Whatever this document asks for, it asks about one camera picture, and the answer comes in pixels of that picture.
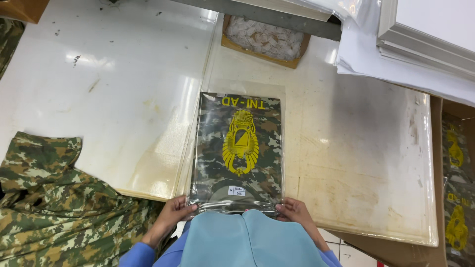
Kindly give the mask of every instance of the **hand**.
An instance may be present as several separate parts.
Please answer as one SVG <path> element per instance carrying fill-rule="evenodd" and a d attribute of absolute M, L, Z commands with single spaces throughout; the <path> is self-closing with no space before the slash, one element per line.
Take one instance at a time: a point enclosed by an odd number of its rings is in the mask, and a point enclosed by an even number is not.
<path fill-rule="evenodd" d="M 307 234 L 313 240 L 317 248 L 321 251 L 328 251 L 330 248 L 315 226 L 312 216 L 307 210 L 305 203 L 292 198 L 285 198 L 283 204 L 277 204 L 275 209 L 280 212 L 277 216 L 279 221 L 293 221 L 300 223 Z"/>
<path fill-rule="evenodd" d="M 179 221 L 184 220 L 188 214 L 198 208 L 196 204 L 186 206 L 185 200 L 186 196 L 168 200 L 152 228 L 142 237 L 141 242 L 155 249 Z"/>

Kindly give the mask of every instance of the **person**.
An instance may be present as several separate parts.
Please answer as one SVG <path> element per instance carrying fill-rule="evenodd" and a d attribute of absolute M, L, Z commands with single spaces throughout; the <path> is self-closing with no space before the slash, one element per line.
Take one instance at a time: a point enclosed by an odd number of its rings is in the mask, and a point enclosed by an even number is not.
<path fill-rule="evenodd" d="M 305 203 L 285 198 L 277 220 L 257 210 L 242 215 L 203 212 L 156 261 L 155 249 L 198 207 L 186 196 L 167 201 L 156 222 L 119 260 L 119 266 L 317 266 L 342 267 L 315 226 Z"/>

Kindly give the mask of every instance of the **stack of paper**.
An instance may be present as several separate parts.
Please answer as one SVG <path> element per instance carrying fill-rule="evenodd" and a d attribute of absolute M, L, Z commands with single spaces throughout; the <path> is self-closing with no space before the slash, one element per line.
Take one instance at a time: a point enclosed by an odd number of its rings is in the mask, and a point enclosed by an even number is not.
<path fill-rule="evenodd" d="M 403 60 L 382 58 L 377 46 L 379 20 L 380 6 L 376 1 L 371 1 L 367 19 L 361 27 L 354 21 L 345 22 L 335 61 L 338 73 L 375 77 L 475 106 L 474 81 L 447 73 L 433 65 L 431 68 L 423 66 L 422 62 L 412 64 Z M 463 27 L 465 31 L 473 31 L 468 24 L 459 27 Z M 471 37 L 467 38 L 475 38 L 475 35 L 471 33 Z"/>
<path fill-rule="evenodd" d="M 475 80 L 475 1 L 384 0 L 378 46 L 382 57 Z M 458 19 L 442 19 L 457 14 Z"/>

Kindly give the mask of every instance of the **light blue garment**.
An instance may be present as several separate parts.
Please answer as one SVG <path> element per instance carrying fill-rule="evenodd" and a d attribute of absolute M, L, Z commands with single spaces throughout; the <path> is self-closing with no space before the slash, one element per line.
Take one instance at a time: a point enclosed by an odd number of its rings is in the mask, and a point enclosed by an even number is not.
<path fill-rule="evenodd" d="M 180 267 L 327 267 L 304 228 L 257 210 L 193 219 Z"/>

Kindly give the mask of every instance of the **table surface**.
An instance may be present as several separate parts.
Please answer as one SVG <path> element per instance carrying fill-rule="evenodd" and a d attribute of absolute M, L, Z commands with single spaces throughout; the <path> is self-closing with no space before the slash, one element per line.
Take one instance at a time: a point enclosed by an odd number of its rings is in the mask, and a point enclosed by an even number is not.
<path fill-rule="evenodd" d="M 322 227 L 434 242 L 429 98 L 336 74 L 328 39 L 312 37 L 296 70 L 221 47 L 216 16 L 172 1 L 51 0 L 0 80 L 0 154 L 16 131 L 80 136 L 77 168 L 166 200 L 185 191 L 201 85 L 280 86 L 285 194 Z"/>

